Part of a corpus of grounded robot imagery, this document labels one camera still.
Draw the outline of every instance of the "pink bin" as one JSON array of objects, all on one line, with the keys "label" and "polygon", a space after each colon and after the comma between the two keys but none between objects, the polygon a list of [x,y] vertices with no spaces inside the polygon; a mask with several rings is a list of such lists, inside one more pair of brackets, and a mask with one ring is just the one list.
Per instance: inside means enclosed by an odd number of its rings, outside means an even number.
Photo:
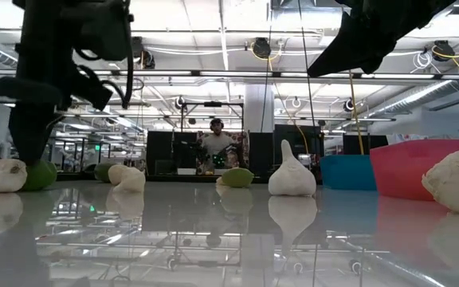
[{"label": "pink bin", "polygon": [[459,140],[412,140],[371,150],[371,165],[381,195],[433,201],[421,180],[431,167],[459,151]]}]

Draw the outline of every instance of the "reflective table surface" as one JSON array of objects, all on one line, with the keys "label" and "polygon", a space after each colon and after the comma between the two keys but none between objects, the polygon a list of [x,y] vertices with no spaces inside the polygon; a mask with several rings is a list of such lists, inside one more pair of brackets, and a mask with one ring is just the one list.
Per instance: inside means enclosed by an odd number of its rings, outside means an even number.
[{"label": "reflective table surface", "polygon": [[459,287],[459,214],[370,191],[63,182],[0,194],[3,286]]}]

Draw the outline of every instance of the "person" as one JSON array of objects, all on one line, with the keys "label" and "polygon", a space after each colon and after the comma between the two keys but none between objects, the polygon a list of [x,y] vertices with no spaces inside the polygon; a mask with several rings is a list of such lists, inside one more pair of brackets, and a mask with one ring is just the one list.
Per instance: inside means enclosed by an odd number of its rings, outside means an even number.
[{"label": "person", "polygon": [[222,132],[223,128],[224,124],[220,119],[213,119],[210,121],[210,130],[212,134],[204,138],[201,145],[207,150],[210,157],[217,155],[224,148],[234,144],[233,139]]}]

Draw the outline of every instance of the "pillar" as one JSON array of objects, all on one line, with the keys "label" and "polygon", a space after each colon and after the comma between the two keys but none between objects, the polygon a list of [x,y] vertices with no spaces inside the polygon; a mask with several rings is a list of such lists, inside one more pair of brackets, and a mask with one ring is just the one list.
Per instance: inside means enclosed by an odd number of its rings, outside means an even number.
[{"label": "pillar", "polygon": [[244,129],[251,132],[273,132],[274,95],[272,85],[245,86]]}]

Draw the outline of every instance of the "headphones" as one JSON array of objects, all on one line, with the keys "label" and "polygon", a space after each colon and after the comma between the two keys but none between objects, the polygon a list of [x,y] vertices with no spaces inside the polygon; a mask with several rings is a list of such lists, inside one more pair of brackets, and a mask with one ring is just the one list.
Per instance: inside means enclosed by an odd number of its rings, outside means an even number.
[{"label": "headphones", "polygon": [[221,119],[213,119],[210,121],[210,130],[213,131],[214,128],[212,128],[215,124],[221,124],[221,128],[224,128],[224,123],[221,121]]}]

